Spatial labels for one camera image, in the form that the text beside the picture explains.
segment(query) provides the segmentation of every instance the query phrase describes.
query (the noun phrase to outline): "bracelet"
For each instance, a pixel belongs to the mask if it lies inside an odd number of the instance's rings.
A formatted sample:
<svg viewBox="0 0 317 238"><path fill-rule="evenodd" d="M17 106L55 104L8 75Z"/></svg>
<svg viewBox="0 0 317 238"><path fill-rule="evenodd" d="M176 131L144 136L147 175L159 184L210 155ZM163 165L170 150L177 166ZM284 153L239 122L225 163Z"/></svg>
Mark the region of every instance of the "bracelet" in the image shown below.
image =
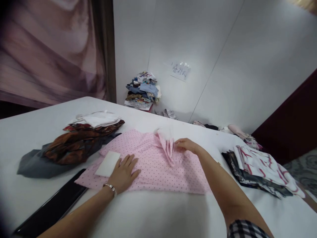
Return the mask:
<svg viewBox="0 0 317 238"><path fill-rule="evenodd" d="M117 191L113 185L105 183L102 187L104 187L104 186L108 186L114 192L114 197L117 196Z"/></svg>

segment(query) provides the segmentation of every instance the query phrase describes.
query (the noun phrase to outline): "white wall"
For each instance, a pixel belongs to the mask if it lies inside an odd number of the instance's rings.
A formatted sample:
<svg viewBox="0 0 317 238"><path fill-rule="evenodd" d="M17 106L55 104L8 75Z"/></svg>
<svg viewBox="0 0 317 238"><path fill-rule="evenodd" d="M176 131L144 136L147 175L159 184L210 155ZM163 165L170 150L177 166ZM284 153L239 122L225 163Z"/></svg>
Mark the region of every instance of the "white wall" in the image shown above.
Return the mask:
<svg viewBox="0 0 317 238"><path fill-rule="evenodd" d="M155 0L114 0L117 103L123 105L126 85L147 70Z"/></svg>
<svg viewBox="0 0 317 238"><path fill-rule="evenodd" d="M116 0L114 20L117 102L148 69L157 109L181 121L251 133L317 67L317 17L283 0ZM187 82L163 64L174 57L191 65Z"/></svg>
<svg viewBox="0 0 317 238"><path fill-rule="evenodd" d="M316 16L246 0L191 119L252 133L316 68Z"/></svg>
<svg viewBox="0 0 317 238"><path fill-rule="evenodd" d="M243 0L159 0L149 71L158 79L162 99L158 110L169 108L188 122L219 57ZM170 76L163 63L178 57L192 70L187 82Z"/></svg>

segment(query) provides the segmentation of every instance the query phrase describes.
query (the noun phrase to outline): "plaid sleeve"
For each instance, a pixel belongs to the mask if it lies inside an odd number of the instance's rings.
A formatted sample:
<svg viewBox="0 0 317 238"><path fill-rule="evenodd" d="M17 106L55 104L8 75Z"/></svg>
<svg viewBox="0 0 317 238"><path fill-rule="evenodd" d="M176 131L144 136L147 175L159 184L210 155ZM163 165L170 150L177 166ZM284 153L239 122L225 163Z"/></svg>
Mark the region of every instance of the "plaid sleeve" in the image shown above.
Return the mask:
<svg viewBox="0 0 317 238"><path fill-rule="evenodd" d="M248 220L235 220L228 230L228 238L270 238L260 227Z"/></svg>

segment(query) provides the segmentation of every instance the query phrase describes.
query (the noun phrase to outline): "pink curtain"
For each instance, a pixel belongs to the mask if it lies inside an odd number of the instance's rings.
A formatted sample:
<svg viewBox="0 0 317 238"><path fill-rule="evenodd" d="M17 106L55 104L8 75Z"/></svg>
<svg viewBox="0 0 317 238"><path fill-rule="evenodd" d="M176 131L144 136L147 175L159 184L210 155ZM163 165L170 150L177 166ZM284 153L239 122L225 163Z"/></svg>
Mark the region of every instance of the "pink curtain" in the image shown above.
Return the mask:
<svg viewBox="0 0 317 238"><path fill-rule="evenodd" d="M106 99L91 2L16 1L2 29L0 67L0 100L41 108Z"/></svg>

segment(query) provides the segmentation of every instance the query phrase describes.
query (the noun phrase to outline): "white tag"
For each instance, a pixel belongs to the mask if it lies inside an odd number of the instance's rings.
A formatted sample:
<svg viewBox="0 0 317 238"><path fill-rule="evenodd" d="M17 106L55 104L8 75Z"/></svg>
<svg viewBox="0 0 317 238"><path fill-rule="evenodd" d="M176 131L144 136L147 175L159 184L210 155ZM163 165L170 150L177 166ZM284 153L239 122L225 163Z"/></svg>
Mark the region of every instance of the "white tag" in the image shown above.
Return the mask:
<svg viewBox="0 0 317 238"><path fill-rule="evenodd" d="M119 153L109 151L106 157L104 158L103 162L99 165L99 168L95 172L95 175L110 177L119 158Z"/></svg>

